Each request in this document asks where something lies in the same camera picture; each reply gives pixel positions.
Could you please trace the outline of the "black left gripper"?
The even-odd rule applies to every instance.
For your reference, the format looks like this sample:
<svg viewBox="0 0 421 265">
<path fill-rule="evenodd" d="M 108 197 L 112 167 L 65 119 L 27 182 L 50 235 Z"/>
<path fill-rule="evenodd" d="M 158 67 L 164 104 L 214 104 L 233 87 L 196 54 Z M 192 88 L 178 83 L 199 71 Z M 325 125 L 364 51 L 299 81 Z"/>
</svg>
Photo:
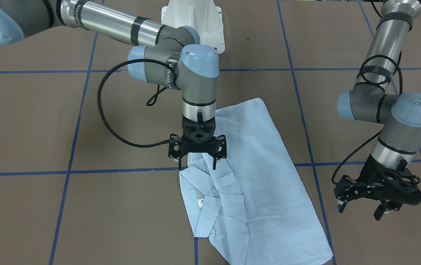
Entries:
<svg viewBox="0 0 421 265">
<path fill-rule="evenodd" d="M 344 175 L 335 186 L 334 194 L 339 199 L 338 212 L 343 213 L 350 200 L 379 200 L 374 218 L 380 221 L 385 213 L 392 210 L 392 202 L 414 206 L 421 203 L 420 179 L 406 166 L 407 161 L 401 159 L 396 169 L 385 167 L 370 155 L 357 179 Z"/>
</svg>

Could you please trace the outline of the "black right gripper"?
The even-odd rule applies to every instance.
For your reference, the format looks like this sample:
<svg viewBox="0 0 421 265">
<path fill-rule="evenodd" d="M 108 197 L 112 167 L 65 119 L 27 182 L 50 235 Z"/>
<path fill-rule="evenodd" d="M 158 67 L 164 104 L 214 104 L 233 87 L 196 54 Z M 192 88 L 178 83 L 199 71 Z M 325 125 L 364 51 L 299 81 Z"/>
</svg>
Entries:
<svg viewBox="0 0 421 265">
<path fill-rule="evenodd" d="M 195 122 L 182 117 L 182 136 L 170 134 L 168 157 L 177 159 L 182 169 L 182 158 L 189 153 L 207 153 L 213 158 L 213 170 L 222 158 L 227 158 L 225 135 L 214 136 L 215 117 L 204 122 Z"/>
</svg>

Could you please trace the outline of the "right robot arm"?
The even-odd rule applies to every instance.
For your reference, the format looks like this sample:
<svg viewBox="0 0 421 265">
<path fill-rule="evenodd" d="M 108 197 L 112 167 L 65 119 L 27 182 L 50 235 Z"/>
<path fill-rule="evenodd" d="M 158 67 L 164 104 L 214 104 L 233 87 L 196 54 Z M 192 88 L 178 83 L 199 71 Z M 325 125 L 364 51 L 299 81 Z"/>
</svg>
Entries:
<svg viewBox="0 0 421 265">
<path fill-rule="evenodd" d="M 63 26 L 0 45 L 0 177 L 176 170 L 167 146 L 128 146 L 101 121 L 99 83 L 130 49 Z"/>
</svg>

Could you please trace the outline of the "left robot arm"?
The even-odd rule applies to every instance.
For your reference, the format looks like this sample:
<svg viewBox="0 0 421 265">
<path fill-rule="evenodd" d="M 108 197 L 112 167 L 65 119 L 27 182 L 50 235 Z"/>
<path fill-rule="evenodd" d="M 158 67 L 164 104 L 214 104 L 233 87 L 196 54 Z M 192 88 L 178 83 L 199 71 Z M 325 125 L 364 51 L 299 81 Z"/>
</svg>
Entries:
<svg viewBox="0 0 421 265">
<path fill-rule="evenodd" d="M 374 218 L 421 203 L 420 178 L 408 169 L 421 147 L 421 93 L 403 92 L 399 67 L 402 47 L 421 13 L 421 0 L 386 0 L 376 32 L 360 66 L 352 90 L 340 94 L 338 115 L 350 120 L 382 124 L 370 138 L 376 144 L 357 179 L 343 175 L 335 185 L 338 211 L 352 200 L 377 200 Z"/>
</svg>

